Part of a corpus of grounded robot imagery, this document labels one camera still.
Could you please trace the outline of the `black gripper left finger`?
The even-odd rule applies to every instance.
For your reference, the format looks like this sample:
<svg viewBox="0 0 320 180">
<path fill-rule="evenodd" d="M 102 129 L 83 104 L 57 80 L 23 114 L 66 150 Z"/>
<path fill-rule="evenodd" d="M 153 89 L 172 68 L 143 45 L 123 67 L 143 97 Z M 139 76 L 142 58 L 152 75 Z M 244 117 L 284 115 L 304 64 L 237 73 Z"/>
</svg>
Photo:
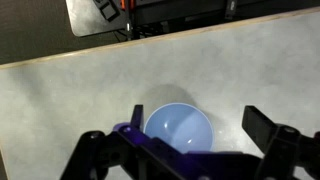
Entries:
<svg viewBox="0 0 320 180">
<path fill-rule="evenodd" d="M 142 105 L 135 105 L 130 121 L 130 125 L 140 130 L 144 122 L 144 109 Z"/>
</svg>

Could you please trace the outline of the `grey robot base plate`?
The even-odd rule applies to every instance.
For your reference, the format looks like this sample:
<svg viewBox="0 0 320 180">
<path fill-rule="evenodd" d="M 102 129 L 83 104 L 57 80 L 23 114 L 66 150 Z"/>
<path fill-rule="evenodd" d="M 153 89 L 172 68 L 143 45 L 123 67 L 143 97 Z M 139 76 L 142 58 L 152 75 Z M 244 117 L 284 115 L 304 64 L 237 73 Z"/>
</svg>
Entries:
<svg viewBox="0 0 320 180">
<path fill-rule="evenodd" d="M 133 24 L 122 4 L 128 0 L 65 0 L 71 30 L 77 37 L 125 30 Z"/>
</svg>

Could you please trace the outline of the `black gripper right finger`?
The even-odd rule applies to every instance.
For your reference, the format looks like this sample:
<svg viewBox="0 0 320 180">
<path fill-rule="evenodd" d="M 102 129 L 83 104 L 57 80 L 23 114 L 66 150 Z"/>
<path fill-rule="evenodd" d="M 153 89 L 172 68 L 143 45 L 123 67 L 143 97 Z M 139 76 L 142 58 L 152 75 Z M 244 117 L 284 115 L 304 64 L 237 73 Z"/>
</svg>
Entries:
<svg viewBox="0 0 320 180">
<path fill-rule="evenodd" d="M 258 108 L 248 105 L 244 108 L 242 128 L 259 150 L 265 153 L 277 125 Z"/>
</svg>

